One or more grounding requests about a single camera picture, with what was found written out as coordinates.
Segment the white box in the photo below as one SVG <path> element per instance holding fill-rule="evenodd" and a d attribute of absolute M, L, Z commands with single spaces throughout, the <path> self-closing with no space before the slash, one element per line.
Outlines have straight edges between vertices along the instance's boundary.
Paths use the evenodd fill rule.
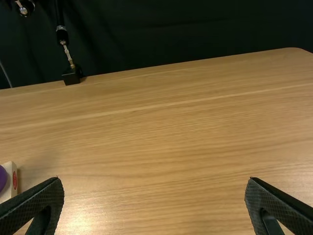
<path fill-rule="evenodd" d="M 7 162 L 1 166 L 5 169 L 8 177 L 3 190 L 0 192 L 0 203 L 18 195 L 18 171 L 15 163 Z"/>

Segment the purple object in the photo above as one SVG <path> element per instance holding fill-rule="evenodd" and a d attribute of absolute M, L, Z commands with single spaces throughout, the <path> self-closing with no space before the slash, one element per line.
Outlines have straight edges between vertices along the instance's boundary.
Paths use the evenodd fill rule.
<path fill-rule="evenodd" d="M 7 179 L 8 179 L 8 174 L 6 173 L 6 170 L 3 168 L 3 166 L 0 165 L 0 192 L 4 188 Z"/>

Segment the wooden table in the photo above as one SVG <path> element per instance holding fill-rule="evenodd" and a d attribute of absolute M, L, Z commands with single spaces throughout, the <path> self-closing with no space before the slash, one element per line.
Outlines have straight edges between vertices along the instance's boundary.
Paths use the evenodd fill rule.
<path fill-rule="evenodd" d="M 250 176 L 313 205 L 313 55 L 297 48 L 0 91 L 19 191 L 59 176 L 56 234 L 252 235 Z"/>

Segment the dark background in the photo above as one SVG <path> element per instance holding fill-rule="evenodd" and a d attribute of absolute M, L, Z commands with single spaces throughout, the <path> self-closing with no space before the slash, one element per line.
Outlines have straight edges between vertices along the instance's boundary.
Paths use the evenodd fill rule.
<path fill-rule="evenodd" d="M 65 0 L 84 75 L 283 47 L 313 51 L 311 0 Z M 29 18 L 0 4 L 0 60 L 13 87 L 61 80 L 53 0 Z M 0 69 L 0 88 L 8 87 Z"/>

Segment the red label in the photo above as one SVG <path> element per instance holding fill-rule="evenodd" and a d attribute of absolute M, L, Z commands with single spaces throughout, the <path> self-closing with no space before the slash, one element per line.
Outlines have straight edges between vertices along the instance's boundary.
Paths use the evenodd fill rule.
<path fill-rule="evenodd" d="M 16 178 L 16 173 L 15 173 L 15 171 L 13 171 L 13 188 L 14 188 L 14 190 L 16 190 L 16 186 L 18 185 L 18 180 L 17 180 L 17 178 Z"/>

